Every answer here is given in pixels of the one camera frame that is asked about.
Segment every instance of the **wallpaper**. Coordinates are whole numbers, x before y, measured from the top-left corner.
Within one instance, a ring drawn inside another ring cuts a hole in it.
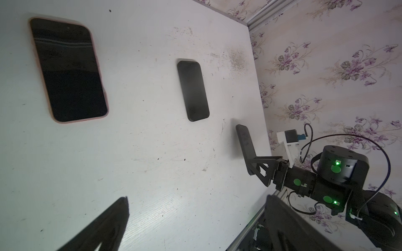
[[[241,21],[247,21],[271,0],[199,0]]]
[[[314,138],[334,133],[368,137],[391,160],[391,177],[381,192],[402,206],[401,31],[399,0],[301,0],[254,31],[251,45],[272,155],[286,156],[276,132],[302,134],[304,123],[312,125]],[[306,162],[296,160],[296,165],[310,169],[310,159],[329,144],[369,158],[365,189],[382,183],[384,155],[357,137],[316,141]],[[310,198],[292,195],[291,203],[314,211]],[[331,216],[319,204],[315,215],[302,217],[343,250],[374,250],[344,213]]]

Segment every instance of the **black smartphone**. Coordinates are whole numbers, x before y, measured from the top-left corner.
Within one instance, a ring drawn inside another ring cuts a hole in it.
[[[33,18],[29,22],[53,118],[72,122],[108,112],[89,30]]]
[[[180,61],[177,63],[177,70],[187,117],[190,121],[208,118],[209,107],[200,64],[193,61]]]

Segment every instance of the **white tabletop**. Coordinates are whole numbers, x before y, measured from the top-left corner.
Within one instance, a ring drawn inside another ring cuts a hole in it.
[[[120,250],[225,250],[274,191],[247,174],[235,130],[270,155],[247,27],[191,0],[16,0],[1,12],[0,250],[56,250],[121,196]],[[106,117],[52,120],[33,16],[88,27]],[[201,65],[207,119],[187,119],[179,58]]]

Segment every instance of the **green circular sticker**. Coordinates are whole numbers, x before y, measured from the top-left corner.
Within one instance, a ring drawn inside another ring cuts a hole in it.
[[[329,197],[329,196],[324,196],[323,199],[324,199],[324,201],[327,202],[327,203],[332,203],[332,198]]]
[[[333,165],[331,171],[334,173],[340,173],[340,167],[338,165]]]
[[[299,180],[299,179],[294,179],[293,180],[293,183],[296,185],[296,186],[299,186],[299,185],[301,185],[301,181]]]

